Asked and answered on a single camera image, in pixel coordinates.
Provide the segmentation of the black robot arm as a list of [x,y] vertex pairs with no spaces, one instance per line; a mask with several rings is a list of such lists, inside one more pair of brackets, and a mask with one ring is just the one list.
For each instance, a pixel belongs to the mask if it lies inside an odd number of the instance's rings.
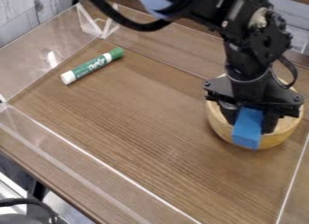
[[206,98],[216,102],[230,124],[245,108],[262,111],[262,132],[274,132],[283,117],[301,114],[303,98],[274,74],[278,61],[298,71],[283,56],[291,35],[270,0],[140,0],[148,13],[164,21],[188,18],[216,31],[223,40],[225,75],[203,84]]

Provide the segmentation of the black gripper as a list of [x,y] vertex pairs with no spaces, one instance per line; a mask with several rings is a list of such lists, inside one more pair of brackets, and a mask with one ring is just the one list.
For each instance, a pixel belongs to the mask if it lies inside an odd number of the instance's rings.
[[274,132],[282,117],[298,117],[303,103],[302,95],[271,72],[253,80],[237,80],[229,74],[207,79],[203,83],[206,100],[219,106],[230,125],[243,107],[263,112],[262,133]]

